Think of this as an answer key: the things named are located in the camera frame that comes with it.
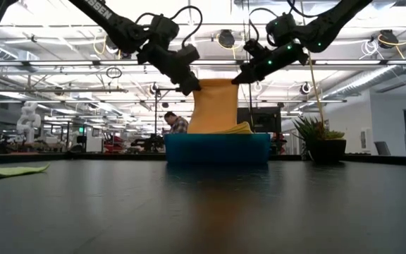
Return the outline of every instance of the man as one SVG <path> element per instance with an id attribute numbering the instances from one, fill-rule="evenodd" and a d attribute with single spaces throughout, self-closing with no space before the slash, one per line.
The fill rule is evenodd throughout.
<path id="1" fill-rule="evenodd" d="M 166 122 L 171 126 L 170 133 L 187 133 L 189 123 L 181 116 L 176 116 L 169 111 L 164 116 Z"/>

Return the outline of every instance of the blue plastic tub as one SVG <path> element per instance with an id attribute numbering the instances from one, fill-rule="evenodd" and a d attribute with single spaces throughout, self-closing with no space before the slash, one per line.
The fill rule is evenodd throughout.
<path id="1" fill-rule="evenodd" d="M 169 134 L 164 140 L 168 163 L 266 164 L 269 134 Z"/>

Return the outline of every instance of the table surface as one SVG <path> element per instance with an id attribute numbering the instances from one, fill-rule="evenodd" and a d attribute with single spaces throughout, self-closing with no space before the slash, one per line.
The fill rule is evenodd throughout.
<path id="1" fill-rule="evenodd" d="M 0 253 L 406 253 L 406 167 L 56 161 L 0 180 Z"/>

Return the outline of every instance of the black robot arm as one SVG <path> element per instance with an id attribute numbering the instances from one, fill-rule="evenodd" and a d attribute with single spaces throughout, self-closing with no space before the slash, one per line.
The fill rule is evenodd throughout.
<path id="1" fill-rule="evenodd" d="M 100 25 L 122 52 L 139 52 L 139 64 L 150 62 L 173 84 L 179 84 L 184 95 L 200 89 L 199 81 L 189 67 L 199 59 L 197 49 L 189 44 L 177 52 L 168 50 L 171 40 L 180 30 L 170 18 L 155 15 L 150 25 L 143 26 L 117 15 L 100 0 L 69 1 Z"/>
<path id="2" fill-rule="evenodd" d="M 261 81 L 267 75 L 296 61 L 305 65 L 308 55 L 303 52 L 304 47 L 314 53 L 325 50 L 343 26 L 371 2 L 372 0 L 341 0 L 305 26 L 296 25 L 290 13 L 277 17 L 266 25 L 268 42 L 277 48 L 270 50 L 250 39 L 244 49 L 253 58 L 248 63 L 241 64 L 241 73 L 231 81 L 232 84 Z"/>
<path id="3" fill-rule="evenodd" d="M 121 51 L 132 54 L 147 41 L 147 33 L 141 25 L 117 15 L 103 2 L 99 0 L 69 1 L 101 26 Z"/>

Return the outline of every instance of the plant pot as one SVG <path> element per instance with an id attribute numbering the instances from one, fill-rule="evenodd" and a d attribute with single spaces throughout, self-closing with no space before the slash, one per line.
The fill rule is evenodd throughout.
<path id="1" fill-rule="evenodd" d="M 336 163 L 344 155 L 346 144 L 346 140 L 320 140 L 308 145 L 308 153 L 316 163 Z"/>

